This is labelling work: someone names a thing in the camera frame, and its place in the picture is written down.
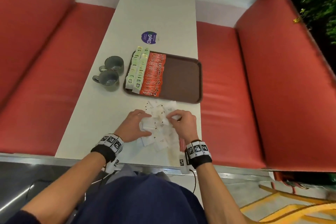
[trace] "finger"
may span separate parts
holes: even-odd
[[[138,114],[141,114],[141,113],[145,113],[145,111],[144,111],[144,110],[135,109],[135,110],[132,112],[133,115],[138,115]]]
[[[177,123],[178,123],[177,120],[174,120],[173,118],[169,118],[168,120],[173,125],[174,128],[177,126]]]
[[[142,120],[143,118],[150,118],[151,115],[148,113],[141,113],[138,115],[138,117]]]
[[[173,112],[171,112],[170,114],[167,115],[167,119],[170,119],[172,116],[174,115],[181,115],[182,117],[186,114],[186,111],[184,110],[175,110]]]
[[[149,131],[141,131],[140,135],[141,137],[148,137],[148,136],[151,136],[152,133]]]

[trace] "ceramic mug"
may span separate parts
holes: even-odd
[[[94,75],[92,80],[104,86],[107,91],[115,91],[119,87],[119,75],[115,70],[106,70]]]
[[[111,56],[104,62],[104,66],[99,67],[99,71],[115,70],[119,75],[124,73],[124,60],[119,56]]]

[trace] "sleeve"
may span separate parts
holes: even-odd
[[[20,210],[5,224],[41,224],[37,218],[26,211]]]

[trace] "red seat back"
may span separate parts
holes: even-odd
[[[74,1],[0,0],[0,105]]]
[[[336,88],[290,0],[257,0],[237,22],[270,168],[336,171]]]

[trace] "brown tray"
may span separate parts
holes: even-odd
[[[161,52],[151,52],[166,55],[166,63],[164,65],[165,69],[163,71],[163,81],[160,96],[154,97],[133,93],[132,90],[125,88],[125,78],[123,87],[126,93],[150,98],[175,100],[191,104],[198,104],[202,101],[202,65],[197,59]],[[131,62],[129,63],[126,75],[131,68]]]

